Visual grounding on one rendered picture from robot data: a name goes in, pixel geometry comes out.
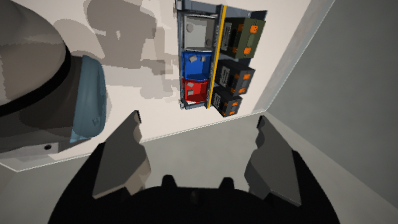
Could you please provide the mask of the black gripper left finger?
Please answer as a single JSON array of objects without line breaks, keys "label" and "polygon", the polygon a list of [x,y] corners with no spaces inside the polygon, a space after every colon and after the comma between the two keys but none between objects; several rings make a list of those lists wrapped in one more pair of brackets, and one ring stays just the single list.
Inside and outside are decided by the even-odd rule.
[{"label": "black gripper left finger", "polygon": [[145,189],[151,167],[139,144],[140,123],[134,110],[98,144],[62,193],[47,224],[99,224],[122,201]]}]

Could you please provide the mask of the red bin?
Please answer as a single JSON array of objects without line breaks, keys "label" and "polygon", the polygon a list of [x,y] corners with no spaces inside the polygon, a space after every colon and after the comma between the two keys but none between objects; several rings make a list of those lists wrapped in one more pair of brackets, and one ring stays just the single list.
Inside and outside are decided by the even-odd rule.
[{"label": "red bin", "polygon": [[[194,84],[192,88],[187,85],[187,82]],[[209,80],[195,81],[195,80],[182,78],[182,83],[183,83],[183,98],[186,101],[191,101],[196,103],[206,101]],[[187,90],[193,90],[193,94],[187,95]]]}]

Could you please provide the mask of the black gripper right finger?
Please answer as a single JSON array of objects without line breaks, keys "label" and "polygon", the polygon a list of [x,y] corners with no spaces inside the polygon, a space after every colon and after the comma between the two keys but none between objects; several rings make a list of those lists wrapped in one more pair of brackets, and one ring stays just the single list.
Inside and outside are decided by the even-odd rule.
[{"label": "black gripper right finger", "polygon": [[271,122],[260,115],[257,148],[244,177],[250,193],[273,207],[288,224],[340,224],[322,187]]}]

